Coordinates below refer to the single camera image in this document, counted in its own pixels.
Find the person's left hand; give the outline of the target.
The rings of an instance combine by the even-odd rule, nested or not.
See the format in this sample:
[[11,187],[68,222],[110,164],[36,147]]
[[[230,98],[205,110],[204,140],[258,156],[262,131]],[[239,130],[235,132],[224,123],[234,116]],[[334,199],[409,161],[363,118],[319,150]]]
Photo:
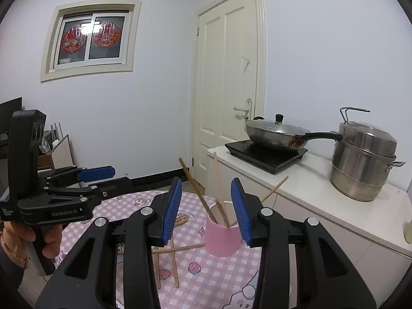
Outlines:
[[[54,225],[42,234],[45,241],[42,249],[44,257],[53,259],[59,254],[62,231],[61,225]],[[1,248],[17,266],[26,266],[28,253],[25,243],[33,243],[35,240],[36,234],[28,225],[20,222],[4,222],[4,229],[1,232]]]

